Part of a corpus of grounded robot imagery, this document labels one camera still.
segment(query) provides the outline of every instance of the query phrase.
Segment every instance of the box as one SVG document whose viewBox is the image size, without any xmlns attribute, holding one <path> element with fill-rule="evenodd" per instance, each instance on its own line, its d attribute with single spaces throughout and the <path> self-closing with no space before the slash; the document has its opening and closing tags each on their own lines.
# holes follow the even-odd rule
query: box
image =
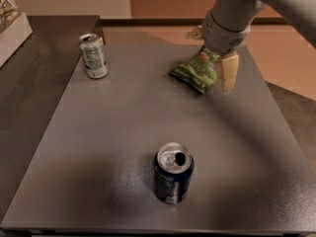
<svg viewBox="0 0 316 237">
<path fill-rule="evenodd" d="M 2 67 L 32 32 L 28 18 L 23 13 L 0 34 L 0 67 Z"/>
</svg>

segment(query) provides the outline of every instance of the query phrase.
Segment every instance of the green bag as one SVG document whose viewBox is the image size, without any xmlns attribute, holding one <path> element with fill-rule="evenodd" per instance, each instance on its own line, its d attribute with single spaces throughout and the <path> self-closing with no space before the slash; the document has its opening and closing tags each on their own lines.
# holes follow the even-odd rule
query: green bag
<svg viewBox="0 0 316 237">
<path fill-rule="evenodd" d="M 168 74 L 180 78 L 204 94 L 217 80 L 213 68 L 219 58 L 218 53 L 210 51 L 204 44 L 198 54 L 170 69 Z"/>
</svg>

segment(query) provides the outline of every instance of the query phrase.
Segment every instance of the can label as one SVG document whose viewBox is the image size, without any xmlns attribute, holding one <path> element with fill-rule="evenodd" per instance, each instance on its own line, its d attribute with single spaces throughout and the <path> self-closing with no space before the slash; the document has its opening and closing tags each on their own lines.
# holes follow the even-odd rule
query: can label
<svg viewBox="0 0 316 237">
<path fill-rule="evenodd" d="M 103 50 L 103 40 L 97 35 L 87 34 L 81 36 L 79 41 L 87 75 L 95 79 L 106 76 L 109 70 Z"/>
<path fill-rule="evenodd" d="M 194 159 L 184 146 L 172 142 L 160 149 L 154 160 L 155 195 L 166 203 L 178 203 L 187 194 Z"/>
</svg>

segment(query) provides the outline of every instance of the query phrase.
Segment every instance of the soda can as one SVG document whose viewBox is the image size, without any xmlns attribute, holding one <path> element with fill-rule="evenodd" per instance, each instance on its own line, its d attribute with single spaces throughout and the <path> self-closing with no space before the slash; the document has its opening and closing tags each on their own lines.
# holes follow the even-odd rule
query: soda can
<svg viewBox="0 0 316 237">
<path fill-rule="evenodd" d="M 102 38 L 95 34 L 86 34 L 79 38 L 79 42 L 87 75 L 93 79 L 105 77 L 109 69 L 103 50 Z"/>
<path fill-rule="evenodd" d="M 194 158 L 189 150 L 177 143 L 163 145 L 154 159 L 155 195 L 166 203 L 178 203 L 187 194 Z"/>
</svg>

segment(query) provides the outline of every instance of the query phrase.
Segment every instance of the can lid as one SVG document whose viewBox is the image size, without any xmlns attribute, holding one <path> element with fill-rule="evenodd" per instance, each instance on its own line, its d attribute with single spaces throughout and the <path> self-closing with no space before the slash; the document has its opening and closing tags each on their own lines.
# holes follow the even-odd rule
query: can lid
<svg viewBox="0 0 316 237">
<path fill-rule="evenodd" d="M 159 149 L 157 161 L 159 166 L 168 173 L 180 174 L 191 166 L 192 155 L 185 146 L 170 142 Z"/>
<path fill-rule="evenodd" d="M 79 37 L 79 41 L 81 43 L 93 42 L 97 39 L 98 39 L 98 36 L 96 34 L 85 34 L 85 35 Z"/>
</svg>

